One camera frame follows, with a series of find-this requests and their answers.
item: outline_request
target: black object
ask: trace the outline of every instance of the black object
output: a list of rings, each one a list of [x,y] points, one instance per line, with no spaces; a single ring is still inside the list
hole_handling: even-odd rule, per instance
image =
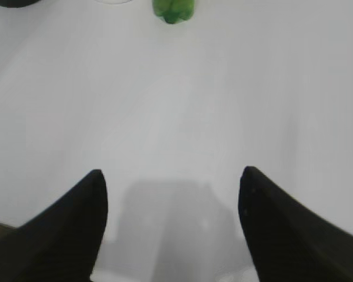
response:
[[[239,217],[261,282],[353,282],[353,236],[256,167],[241,177]]]
[[[89,282],[108,212],[93,170],[48,209],[0,239],[0,282]]]
[[[0,0],[0,6],[7,8],[22,8],[38,1],[39,0]]]

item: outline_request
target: green object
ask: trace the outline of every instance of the green object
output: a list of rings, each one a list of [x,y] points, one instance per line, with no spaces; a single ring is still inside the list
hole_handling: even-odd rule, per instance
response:
[[[154,13],[169,24],[191,19],[194,7],[195,0],[153,0]]]

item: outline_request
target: white table surface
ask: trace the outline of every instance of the white table surface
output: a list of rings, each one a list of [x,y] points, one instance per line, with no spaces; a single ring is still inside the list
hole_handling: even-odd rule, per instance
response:
[[[99,168],[99,281],[255,281],[247,165],[353,234],[353,0],[0,7],[0,221]]]

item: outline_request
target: green bottle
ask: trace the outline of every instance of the green bottle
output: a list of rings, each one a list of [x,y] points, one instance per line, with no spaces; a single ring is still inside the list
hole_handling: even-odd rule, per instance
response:
[[[169,24],[191,19],[194,6],[195,0],[153,0],[154,13]]]

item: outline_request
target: clear glass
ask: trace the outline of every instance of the clear glass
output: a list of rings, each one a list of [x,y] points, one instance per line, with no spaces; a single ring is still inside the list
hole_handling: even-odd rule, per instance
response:
[[[104,4],[123,4],[132,0],[96,0],[96,1]]]

